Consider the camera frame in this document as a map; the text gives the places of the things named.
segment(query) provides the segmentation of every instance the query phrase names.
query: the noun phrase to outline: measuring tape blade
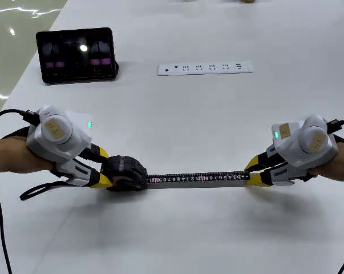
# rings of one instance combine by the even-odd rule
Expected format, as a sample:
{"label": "measuring tape blade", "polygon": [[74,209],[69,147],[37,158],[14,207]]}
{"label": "measuring tape blade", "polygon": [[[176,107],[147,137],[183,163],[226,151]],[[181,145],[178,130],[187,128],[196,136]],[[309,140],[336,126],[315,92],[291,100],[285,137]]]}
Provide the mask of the measuring tape blade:
{"label": "measuring tape blade", "polygon": [[250,174],[244,171],[148,175],[147,186],[161,188],[245,187]]}

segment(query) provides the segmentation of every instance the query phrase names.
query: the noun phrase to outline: white table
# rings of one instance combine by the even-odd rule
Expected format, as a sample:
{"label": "white table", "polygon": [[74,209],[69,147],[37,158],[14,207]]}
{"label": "white table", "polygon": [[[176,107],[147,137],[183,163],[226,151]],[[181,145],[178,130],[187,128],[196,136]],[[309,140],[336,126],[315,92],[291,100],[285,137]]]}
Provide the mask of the white table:
{"label": "white table", "polygon": [[[52,29],[103,26],[117,81],[45,86],[36,54],[5,108],[91,114],[94,142],[150,174],[242,170],[270,145],[271,124],[344,119],[344,0],[69,0]],[[256,72],[156,76],[161,63],[243,60]],[[0,136],[20,126],[8,115]],[[344,261],[344,183],[18,199],[54,179],[0,175],[16,274],[336,273]]]}

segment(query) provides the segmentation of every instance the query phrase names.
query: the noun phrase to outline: human arm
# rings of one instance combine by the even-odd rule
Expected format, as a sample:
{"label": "human arm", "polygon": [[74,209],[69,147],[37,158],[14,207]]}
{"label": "human arm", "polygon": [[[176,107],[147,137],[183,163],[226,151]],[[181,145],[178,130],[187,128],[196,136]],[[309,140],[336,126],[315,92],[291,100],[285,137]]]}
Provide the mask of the human arm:
{"label": "human arm", "polygon": [[0,140],[0,173],[30,173],[51,170],[55,163],[37,157],[26,147],[26,138],[10,137]]}
{"label": "human arm", "polygon": [[328,163],[312,168],[309,172],[313,175],[344,181],[344,143],[338,143],[338,154]]}

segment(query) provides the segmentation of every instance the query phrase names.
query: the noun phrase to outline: power strip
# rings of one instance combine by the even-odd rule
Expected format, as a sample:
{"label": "power strip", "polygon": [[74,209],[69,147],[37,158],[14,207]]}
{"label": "power strip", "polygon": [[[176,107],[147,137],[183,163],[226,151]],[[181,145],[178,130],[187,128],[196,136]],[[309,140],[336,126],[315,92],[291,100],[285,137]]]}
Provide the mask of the power strip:
{"label": "power strip", "polygon": [[243,62],[212,62],[212,63],[181,63],[159,65],[159,76],[188,75],[188,74],[225,74],[225,73],[251,73],[253,66],[250,61]]}

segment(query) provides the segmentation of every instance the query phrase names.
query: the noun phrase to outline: green floor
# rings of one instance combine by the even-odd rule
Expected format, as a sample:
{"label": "green floor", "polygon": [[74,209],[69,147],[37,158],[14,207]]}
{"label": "green floor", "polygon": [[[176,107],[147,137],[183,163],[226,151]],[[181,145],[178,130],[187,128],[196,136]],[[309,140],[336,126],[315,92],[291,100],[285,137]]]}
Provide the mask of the green floor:
{"label": "green floor", "polygon": [[36,52],[36,32],[48,30],[65,3],[0,0],[0,109]]}

